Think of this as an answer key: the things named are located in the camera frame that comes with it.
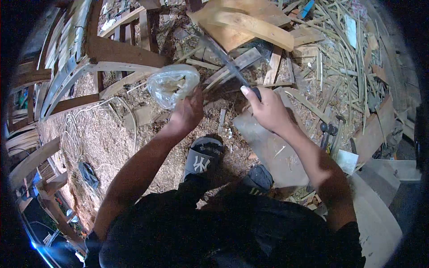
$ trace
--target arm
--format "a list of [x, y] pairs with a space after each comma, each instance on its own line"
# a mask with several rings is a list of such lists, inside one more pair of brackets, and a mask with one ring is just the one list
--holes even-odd
[[105, 240], [112, 220], [148, 189], [168, 153], [198, 125], [202, 116], [202, 92], [196, 88], [192, 98], [179, 101], [170, 121], [120, 169], [95, 218], [93, 231], [100, 241]]
[[293, 123], [278, 94], [264, 87], [259, 90], [262, 102], [253, 91], [242, 87], [259, 124], [283, 138], [298, 154], [312, 186], [326, 202], [330, 228], [338, 230], [356, 221], [350, 188], [341, 168]]

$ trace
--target person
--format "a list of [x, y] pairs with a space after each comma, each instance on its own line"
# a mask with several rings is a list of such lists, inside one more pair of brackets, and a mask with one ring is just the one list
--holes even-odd
[[169, 122], [118, 172], [86, 240], [86, 267], [363, 267], [350, 188], [339, 166], [292, 121], [280, 96], [242, 87], [259, 124], [292, 146], [328, 208], [326, 221], [308, 208], [265, 194], [269, 172], [258, 165], [227, 194], [222, 209], [196, 209], [222, 143], [190, 147], [177, 190], [142, 197], [170, 150], [203, 117], [202, 92], [179, 101]]

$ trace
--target hammer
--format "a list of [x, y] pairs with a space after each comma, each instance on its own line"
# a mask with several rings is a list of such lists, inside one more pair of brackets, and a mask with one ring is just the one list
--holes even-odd
[[346, 124], [346, 122], [347, 122], [346, 119], [341, 115], [337, 115], [336, 117], [340, 123], [338, 124], [338, 135], [337, 135], [338, 138], [334, 137], [335, 140], [334, 140], [333, 145], [331, 147], [331, 158], [334, 160], [336, 160], [337, 155], [338, 155], [338, 150], [340, 149], [341, 131], [342, 131], [343, 125]]
[[327, 125], [325, 122], [322, 122], [320, 124], [320, 130], [323, 132], [320, 148], [326, 151], [326, 148], [328, 147], [328, 142], [329, 142], [329, 135], [332, 135], [335, 137], [335, 135], [337, 135], [338, 133], [338, 129], [334, 127], [332, 124]]

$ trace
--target foot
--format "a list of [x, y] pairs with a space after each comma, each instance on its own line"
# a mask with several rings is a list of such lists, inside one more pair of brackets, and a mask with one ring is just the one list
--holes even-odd
[[186, 159], [184, 181], [188, 174], [207, 177], [207, 172], [213, 170], [219, 163], [224, 145], [217, 139], [207, 136], [197, 138], [189, 149]]
[[274, 181], [271, 174], [263, 165], [256, 165], [249, 170], [242, 184], [249, 190], [250, 194], [263, 195], [269, 192]]

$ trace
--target fingernail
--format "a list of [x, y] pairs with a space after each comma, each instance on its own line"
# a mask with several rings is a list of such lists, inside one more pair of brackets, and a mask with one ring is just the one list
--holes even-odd
[[248, 87], [246, 87], [246, 86], [242, 86], [242, 87], [240, 88], [240, 90], [243, 92], [243, 94], [244, 94], [244, 95], [247, 95], [247, 93], [249, 92], [249, 88], [248, 88]]

